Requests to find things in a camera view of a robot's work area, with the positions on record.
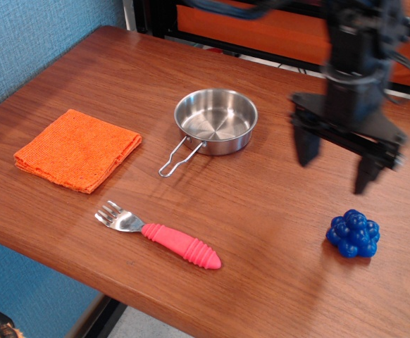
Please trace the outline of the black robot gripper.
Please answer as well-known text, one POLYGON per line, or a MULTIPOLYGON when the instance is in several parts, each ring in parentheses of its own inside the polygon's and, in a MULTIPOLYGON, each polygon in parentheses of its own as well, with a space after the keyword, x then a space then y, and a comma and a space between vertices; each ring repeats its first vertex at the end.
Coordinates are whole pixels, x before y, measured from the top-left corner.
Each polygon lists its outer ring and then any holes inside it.
POLYGON ((291 122, 297 160, 306 167, 319 155, 321 140, 361 156, 354 194, 363 194, 383 168, 401 163, 407 136, 382 111, 388 74, 326 73, 324 94, 295 92, 291 122))

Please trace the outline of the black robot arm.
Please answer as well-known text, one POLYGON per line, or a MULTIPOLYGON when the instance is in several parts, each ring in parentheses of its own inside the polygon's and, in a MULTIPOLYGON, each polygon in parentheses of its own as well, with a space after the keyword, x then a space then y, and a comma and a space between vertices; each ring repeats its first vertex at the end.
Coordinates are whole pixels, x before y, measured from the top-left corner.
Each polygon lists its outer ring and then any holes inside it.
POLYGON ((325 1, 330 56, 325 94, 295 93, 291 115, 297 160, 315 159, 321 140, 361 157, 354 193, 399 162, 407 136, 383 114, 392 61, 409 27, 400 1, 325 1))

